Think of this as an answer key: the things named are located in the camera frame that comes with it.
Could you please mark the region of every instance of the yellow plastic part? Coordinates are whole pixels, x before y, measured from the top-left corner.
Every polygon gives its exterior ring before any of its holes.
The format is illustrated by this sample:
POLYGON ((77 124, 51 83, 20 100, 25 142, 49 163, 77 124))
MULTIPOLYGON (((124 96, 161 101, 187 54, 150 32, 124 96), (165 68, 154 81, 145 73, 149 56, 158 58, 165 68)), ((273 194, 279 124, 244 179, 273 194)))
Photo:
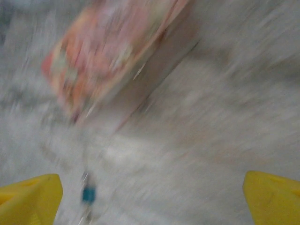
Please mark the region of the yellow plastic part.
POLYGON ((61 198, 57 174, 0 187, 0 225, 52 225, 61 198))
POLYGON ((256 225, 300 225, 300 182, 249 171, 244 195, 256 225))

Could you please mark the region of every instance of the floor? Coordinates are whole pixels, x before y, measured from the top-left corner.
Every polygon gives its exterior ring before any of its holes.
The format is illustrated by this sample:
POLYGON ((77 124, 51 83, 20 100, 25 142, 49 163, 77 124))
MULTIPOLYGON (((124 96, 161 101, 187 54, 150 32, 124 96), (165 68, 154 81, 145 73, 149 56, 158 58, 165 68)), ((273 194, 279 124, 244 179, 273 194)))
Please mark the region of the floor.
POLYGON ((15 12, 0 55, 0 186, 60 175, 55 225, 78 224, 82 151, 100 225, 253 225, 245 173, 300 180, 300 87, 280 64, 247 80, 228 54, 195 48, 114 136, 68 124, 40 63, 80 10, 15 12))

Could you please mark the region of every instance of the colorful packaging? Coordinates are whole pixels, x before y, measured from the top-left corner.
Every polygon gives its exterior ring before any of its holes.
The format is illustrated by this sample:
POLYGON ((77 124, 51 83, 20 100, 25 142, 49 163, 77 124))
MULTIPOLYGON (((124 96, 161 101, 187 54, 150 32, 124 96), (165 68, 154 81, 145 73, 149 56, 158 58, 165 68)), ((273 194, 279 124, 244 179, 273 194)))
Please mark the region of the colorful packaging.
POLYGON ((159 47, 188 0, 95 2, 86 8, 43 63, 67 114, 87 116, 159 47))

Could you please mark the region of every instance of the blue object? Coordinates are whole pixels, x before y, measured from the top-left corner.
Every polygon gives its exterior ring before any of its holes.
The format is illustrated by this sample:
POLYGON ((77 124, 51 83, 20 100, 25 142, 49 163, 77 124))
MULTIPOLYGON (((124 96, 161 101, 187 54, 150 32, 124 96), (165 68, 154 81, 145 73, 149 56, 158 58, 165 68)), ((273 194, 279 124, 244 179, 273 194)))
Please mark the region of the blue object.
POLYGON ((96 199, 96 189, 94 187, 85 187, 82 192, 82 201, 92 205, 96 199))

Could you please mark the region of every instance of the box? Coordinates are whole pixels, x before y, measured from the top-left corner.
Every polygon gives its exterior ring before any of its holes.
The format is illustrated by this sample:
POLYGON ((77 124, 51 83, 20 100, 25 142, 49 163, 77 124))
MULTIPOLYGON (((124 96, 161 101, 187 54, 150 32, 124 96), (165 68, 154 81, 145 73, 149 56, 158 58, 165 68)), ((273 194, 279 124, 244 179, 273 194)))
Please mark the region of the box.
POLYGON ((87 7, 43 63, 66 115, 118 130, 196 44, 193 3, 125 0, 87 7))

